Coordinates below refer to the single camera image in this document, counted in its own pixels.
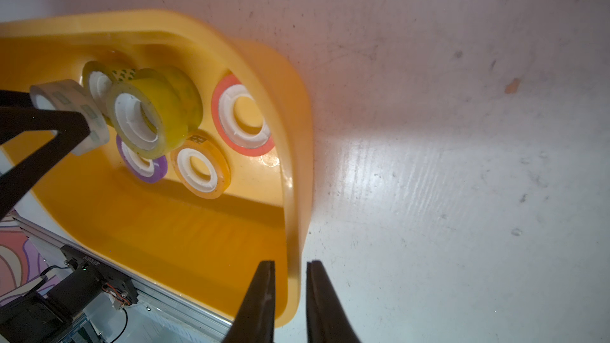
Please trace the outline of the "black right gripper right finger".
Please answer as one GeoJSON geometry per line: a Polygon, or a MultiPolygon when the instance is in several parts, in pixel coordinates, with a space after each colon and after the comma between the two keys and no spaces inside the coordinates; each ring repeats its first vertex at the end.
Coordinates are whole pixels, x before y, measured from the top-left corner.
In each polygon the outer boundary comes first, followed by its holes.
{"type": "Polygon", "coordinates": [[[360,342],[320,260],[307,264],[306,316],[308,342],[360,342]]]}

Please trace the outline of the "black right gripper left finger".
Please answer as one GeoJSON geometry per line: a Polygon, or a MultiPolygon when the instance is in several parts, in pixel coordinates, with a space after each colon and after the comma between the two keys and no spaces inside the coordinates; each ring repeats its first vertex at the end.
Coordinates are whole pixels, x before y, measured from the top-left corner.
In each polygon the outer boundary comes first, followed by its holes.
{"type": "Polygon", "coordinates": [[[222,343],[272,343],[275,330],[275,262],[262,261],[255,271],[238,314],[222,343]]]}

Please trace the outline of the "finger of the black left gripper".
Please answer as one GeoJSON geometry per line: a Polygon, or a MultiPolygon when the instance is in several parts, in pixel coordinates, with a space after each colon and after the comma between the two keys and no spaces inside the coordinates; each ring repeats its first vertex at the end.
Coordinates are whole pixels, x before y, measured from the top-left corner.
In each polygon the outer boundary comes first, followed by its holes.
{"type": "Polygon", "coordinates": [[[79,112],[39,110],[27,93],[2,90],[1,143],[30,131],[55,131],[57,135],[1,175],[3,218],[91,132],[87,120],[79,112]]]}

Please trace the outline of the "clear grey tape roll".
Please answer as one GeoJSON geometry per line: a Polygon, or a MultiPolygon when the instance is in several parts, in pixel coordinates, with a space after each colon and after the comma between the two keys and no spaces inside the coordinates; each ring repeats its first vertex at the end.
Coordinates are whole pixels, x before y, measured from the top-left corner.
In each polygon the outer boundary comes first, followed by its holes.
{"type": "Polygon", "coordinates": [[[47,111],[81,113],[89,126],[89,135],[71,151],[82,156],[110,141],[108,125],[90,93],[72,79],[38,84],[30,87],[30,99],[35,108],[47,111]]]}

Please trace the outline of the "small yellow-green tape roll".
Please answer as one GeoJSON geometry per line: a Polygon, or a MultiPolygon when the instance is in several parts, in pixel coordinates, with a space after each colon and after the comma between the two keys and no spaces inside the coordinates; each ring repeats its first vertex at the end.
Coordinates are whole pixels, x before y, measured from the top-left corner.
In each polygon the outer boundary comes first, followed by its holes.
{"type": "Polygon", "coordinates": [[[85,63],[82,71],[82,84],[89,91],[107,125],[113,125],[106,109],[106,97],[110,89],[114,84],[132,80],[136,72],[136,68],[123,61],[92,60],[85,63]]]}

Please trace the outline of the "yellow-green tape roll table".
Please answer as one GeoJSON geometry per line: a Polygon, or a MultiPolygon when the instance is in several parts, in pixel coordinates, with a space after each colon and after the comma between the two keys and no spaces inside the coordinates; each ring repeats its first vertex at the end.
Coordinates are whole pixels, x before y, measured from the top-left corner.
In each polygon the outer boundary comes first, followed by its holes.
{"type": "Polygon", "coordinates": [[[149,160],[181,147],[203,120],[200,92],[173,66],[143,68],[133,79],[114,84],[106,109],[120,138],[149,160]]]}

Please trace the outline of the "purple tape roll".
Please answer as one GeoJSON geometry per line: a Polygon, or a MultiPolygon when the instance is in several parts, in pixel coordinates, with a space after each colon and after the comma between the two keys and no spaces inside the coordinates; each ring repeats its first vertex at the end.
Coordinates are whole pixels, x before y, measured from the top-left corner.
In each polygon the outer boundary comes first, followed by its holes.
{"type": "Polygon", "coordinates": [[[142,158],[131,150],[119,135],[115,140],[125,166],[137,179],[147,184],[155,184],[165,178],[168,172],[166,156],[154,160],[142,158]]]}

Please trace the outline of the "yellow-orange tape roll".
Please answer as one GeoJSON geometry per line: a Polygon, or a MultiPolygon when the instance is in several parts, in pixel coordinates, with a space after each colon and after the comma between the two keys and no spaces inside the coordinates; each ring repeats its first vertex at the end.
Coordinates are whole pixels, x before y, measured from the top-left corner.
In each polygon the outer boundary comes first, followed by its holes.
{"type": "Polygon", "coordinates": [[[231,173],[227,159],[201,131],[187,137],[179,149],[170,153],[170,157],[179,181],[200,198],[219,198],[230,186],[231,173]],[[207,178],[196,170],[193,159],[200,160],[208,169],[207,178]]]}

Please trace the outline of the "yellow plastic storage box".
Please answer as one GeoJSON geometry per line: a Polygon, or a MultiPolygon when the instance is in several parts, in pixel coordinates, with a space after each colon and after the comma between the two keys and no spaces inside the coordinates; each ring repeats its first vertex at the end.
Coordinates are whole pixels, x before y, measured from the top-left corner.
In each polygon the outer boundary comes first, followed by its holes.
{"type": "Polygon", "coordinates": [[[301,255],[311,221],[314,143],[308,91],[292,65],[256,41],[228,37],[167,10],[81,14],[1,25],[1,86],[78,80],[85,63],[164,65],[200,90],[200,129],[219,147],[231,181],[216,199],[181,184],[174,171],[155,184],[131,174],[114,143],[69,155],[17,204],[25,220],[136,276],[229,319],[262,260],[276,264],[276,322],[295,315],[301,255]],[[228,146],[211,112],[228,75],[246,86],[275,146],[247,157],[228,146]]]}

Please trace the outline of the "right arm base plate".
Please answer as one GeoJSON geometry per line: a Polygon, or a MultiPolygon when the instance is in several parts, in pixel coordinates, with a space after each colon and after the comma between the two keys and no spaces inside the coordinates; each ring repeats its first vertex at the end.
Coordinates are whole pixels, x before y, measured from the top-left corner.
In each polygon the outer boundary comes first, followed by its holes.
{"type": "Polygon", "coordinates": [[[41,295],[39,285],[1,307],[1,340],[59,342],[76,317],[98,295],[107,293],[121,306],[138,302],[131,277],[70,245],[61,248],[72,273],[41,295]]]}

